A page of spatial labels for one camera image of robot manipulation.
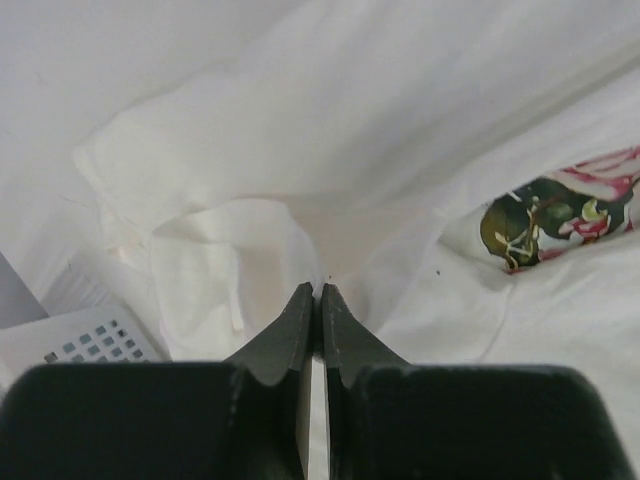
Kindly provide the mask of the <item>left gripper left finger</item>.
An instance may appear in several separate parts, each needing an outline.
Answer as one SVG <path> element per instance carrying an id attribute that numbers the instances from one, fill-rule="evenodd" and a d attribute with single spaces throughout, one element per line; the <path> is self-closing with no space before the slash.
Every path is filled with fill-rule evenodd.
<path id="1" fill-rule="evenodd" d="M 313 354 L 313 288 L 223 362 L 221 479 L 306 479 Z"/>

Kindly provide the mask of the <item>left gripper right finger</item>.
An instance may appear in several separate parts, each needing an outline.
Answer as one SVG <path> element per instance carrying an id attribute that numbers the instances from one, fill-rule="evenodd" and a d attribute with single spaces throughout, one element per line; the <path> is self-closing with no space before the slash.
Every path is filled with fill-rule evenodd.
<path id="1" fill-rule="evenodd" d="M 359 322 L 337 286 L 325 284 L 320 300 L 320 333 L 327 414 L 329 477 L 352 477 L 351 387 L 360 371 L 373 366 L 406 366 L 397 355 Z"/>

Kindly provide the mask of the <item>white floral t shirt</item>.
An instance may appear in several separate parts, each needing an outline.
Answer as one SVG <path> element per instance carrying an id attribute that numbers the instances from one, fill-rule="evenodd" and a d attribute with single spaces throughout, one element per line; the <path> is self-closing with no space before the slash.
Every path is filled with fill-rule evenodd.
<path id="1" fill-rule="evenodd" d="M 552 363 L 639 458 L 639 5 L 303 1 L 75 149 L 176 360 L 301 283 L 417 363 Z"/>

